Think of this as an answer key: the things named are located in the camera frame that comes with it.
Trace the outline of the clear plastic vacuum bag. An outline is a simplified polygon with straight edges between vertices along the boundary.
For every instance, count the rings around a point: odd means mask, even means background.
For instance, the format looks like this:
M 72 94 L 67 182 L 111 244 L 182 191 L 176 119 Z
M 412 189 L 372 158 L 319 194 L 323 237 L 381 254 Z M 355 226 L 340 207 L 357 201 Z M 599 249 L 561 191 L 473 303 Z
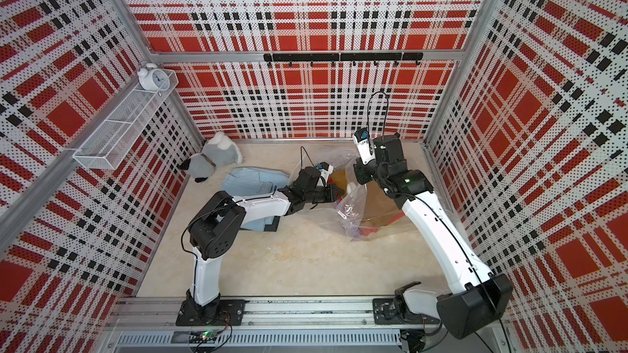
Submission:
M 332 203 L 308 204 L 300 213 L 320 228 L 350 241 L 374 241 L 416 231 L 415 225 L 376 182 L 358 184 L 353 169 L 357 157 L 355 150 L 329 146 L 303 155 L 291 173 L 290 181 L 296 180 L 301 168 L 326 162 L 333 167 L 328 182 L 338 186 L 344 195 Z

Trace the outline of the dark grey trousers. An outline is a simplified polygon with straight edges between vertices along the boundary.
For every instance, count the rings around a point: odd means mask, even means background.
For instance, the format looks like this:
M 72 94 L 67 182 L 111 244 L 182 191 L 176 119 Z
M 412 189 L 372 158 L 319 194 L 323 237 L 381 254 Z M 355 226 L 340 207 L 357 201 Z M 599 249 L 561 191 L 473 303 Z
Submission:
M 263 221 L 263 230 L 265 232 L 276 232 L 279 227 L 280 220 L 280 216 L 266 217 Z

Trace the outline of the brown garment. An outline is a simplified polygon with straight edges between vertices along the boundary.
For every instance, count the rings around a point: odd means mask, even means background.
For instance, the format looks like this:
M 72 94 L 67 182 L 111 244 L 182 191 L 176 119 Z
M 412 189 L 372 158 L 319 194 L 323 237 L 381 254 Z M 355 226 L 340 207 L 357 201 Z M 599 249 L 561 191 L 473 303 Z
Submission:
M 334 172 L 330 181 L 344 191 L 336 211 L 345 234 L 358 237 L 359 227 L 379 227 L 382 230 L 403 218 L 404 214 L 392 199 L 389 199 L 374 181 L 359 185 L 351 170 Z M 347 184 L 355 183 L 358 188 L 346 194 Z

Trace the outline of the light blue garment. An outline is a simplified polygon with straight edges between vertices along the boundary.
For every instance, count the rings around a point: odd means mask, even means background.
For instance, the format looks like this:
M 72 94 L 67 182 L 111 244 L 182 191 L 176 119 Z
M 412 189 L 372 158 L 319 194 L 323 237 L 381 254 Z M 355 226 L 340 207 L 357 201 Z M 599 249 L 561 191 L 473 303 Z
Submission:
M 233 197 L 261 196 L 282 188 L 288 183 L 289 175 L 282 171 L 243 167 L 234 168 L 228 173 L 222 182 L 220 190 L 226 191 Z M 247 222 L 241 229 L 265 232 L 263 230 L 265 218 Z

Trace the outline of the red garment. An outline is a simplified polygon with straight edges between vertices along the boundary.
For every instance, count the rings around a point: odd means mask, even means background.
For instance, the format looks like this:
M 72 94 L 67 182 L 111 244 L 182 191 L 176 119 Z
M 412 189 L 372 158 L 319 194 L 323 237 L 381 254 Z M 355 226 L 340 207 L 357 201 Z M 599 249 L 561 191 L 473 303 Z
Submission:
M 368 237 L 379 232 L 379 227 L 359 227 L 358 234 L 361 237 Z

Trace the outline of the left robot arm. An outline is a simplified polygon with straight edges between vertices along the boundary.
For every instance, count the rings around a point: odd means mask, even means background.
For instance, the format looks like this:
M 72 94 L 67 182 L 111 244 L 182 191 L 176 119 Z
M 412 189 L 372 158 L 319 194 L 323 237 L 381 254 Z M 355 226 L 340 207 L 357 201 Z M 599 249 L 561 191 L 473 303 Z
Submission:
M 196 316 L 212 319 L 219 312 L 222 257 L 250 222 L 289 216 L 311 204 L 333 204 L 344 191 L 330 182 L 335 168 L 326 163 L 302 168 L 296 180 L 268 194 L 232 196 L 217 192 L 186 227 L 195 257 L 193 282 L 184 304 Z

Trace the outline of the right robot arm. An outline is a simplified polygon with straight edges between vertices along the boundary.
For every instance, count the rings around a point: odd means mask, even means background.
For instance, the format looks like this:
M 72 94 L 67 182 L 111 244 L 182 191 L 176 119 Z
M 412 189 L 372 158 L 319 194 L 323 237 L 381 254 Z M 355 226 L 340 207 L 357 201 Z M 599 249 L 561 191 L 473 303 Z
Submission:
M 354 132 L 353 142 L 359 153 L 354 164 L 358 182 L 377 183 L 419 230 L 443 270 L 450 291 L 436 298 L 435 307 L 445 328 L 461 340 L 500 321 L 513 284 L 464 241 L 427 176 L 408 168 L 399 134 L 372 138 L 361 128 Z

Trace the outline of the white vacuum bag valve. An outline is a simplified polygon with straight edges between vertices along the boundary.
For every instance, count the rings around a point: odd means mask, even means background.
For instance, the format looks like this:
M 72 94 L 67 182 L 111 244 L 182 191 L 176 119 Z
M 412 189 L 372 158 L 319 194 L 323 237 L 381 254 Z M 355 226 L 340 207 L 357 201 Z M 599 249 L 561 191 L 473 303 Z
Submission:
M 351 194 L 353 191 L 355 191 L 358 188 L 358 185 L 355 183 L 348 183 L 347 184 L 347 189 L 346 189 L 346 194 Z

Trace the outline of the grey white plush toy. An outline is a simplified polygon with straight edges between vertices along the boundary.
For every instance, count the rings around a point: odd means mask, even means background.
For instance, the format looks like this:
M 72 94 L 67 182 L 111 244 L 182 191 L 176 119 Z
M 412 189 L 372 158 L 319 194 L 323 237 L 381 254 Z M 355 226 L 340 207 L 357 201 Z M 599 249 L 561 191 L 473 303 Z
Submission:
M 178 165 L 194 182 L 207 181 L 222 167 L 243 162 L 238 145 L 224 132 L 217 132 L 204 143 L 201 151 Z

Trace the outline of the white alarm clock on shelf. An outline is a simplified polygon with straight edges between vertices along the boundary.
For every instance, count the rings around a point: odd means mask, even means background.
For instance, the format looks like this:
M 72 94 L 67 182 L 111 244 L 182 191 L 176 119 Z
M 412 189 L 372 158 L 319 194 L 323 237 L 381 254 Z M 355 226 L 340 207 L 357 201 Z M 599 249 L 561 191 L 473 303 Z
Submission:
M 166 91 L 171 85 L 168 73 L 154 63 L 140 68 L 137 77 L 142 88 L 149 92 Z

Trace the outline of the black wall hook rail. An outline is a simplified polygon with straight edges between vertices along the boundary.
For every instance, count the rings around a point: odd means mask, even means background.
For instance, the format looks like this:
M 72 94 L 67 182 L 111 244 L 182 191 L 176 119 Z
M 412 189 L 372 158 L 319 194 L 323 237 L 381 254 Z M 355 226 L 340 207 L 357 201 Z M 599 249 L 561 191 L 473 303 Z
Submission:
M 423 52 L 332 52 L 332 53 L 268 53 L 263 55 L 267 63 L 295 62 L 380 62 L 421 61 Z

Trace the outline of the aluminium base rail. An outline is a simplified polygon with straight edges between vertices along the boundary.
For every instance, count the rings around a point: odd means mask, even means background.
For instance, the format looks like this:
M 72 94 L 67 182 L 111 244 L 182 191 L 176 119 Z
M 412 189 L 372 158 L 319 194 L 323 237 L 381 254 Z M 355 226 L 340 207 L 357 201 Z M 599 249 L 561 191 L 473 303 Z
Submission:
M 122 300 L 99 352 L 519 352 L 494 323 L 458 340 L 436 318 L 403 314 L 393 297 L 227 297 L 216 320 L 188 317 L 180 297 Z

